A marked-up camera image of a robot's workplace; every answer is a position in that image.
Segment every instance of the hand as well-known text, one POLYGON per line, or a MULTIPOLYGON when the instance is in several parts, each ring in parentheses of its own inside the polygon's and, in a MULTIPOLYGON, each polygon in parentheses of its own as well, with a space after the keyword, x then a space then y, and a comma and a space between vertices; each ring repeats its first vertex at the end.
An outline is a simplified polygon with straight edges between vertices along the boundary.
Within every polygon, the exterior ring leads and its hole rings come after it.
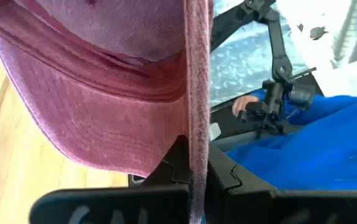
POLYGON ((255 96, 241 96, 235 100, 233 105, 233 115, 238 116, 239 111, 245 110, 245 106, 249 102, 257 102, 259 99, 255 96))

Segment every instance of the blue fabric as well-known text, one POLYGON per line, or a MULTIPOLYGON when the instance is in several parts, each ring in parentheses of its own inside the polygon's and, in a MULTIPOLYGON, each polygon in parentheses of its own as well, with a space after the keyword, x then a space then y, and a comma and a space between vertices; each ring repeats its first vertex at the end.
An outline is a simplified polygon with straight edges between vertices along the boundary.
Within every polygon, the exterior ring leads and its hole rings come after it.
MULTIPOLYGON (((259 99, 264 92, 255 92, 259 99)), ((286 106, 287 114, 293 107, 286 106)), ((357 97, 316 96, 292 124, 306 125, 288 136, 238 146, 227 155, 278 189, 357 190, 357 97)))

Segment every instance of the wooden floor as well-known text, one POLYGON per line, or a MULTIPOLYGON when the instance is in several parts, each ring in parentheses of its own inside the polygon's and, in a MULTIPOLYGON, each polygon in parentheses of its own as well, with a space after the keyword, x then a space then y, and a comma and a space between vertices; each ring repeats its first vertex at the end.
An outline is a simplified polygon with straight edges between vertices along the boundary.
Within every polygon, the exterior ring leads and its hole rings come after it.
POLYGON ((0 62, 0 223, 28 223, 31 205, 62 188, 127 186, 126 174, 64 158, 25 109, 0 62))

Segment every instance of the pink baseball cap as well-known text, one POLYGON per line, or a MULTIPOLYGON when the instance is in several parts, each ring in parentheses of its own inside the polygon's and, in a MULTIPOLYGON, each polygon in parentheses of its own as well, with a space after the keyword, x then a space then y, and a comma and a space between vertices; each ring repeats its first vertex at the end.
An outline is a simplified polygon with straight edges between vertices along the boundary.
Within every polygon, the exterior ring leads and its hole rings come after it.
POLYGON ((0 58, 39 128, 73 161, 147 176, 187 135, 199 221, 212 6, 0 1, 0 58))

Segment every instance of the cap brim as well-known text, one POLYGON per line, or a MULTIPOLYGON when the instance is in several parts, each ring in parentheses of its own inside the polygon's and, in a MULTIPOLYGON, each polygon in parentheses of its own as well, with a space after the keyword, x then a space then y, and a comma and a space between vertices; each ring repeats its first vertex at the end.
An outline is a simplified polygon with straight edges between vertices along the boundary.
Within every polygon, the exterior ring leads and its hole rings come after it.
POLYGON ((188 134, 186 95, 150 103, 97 91, 1 37, 0 58, 39 128, 73 161, 147 176, 176 137, 188 134))

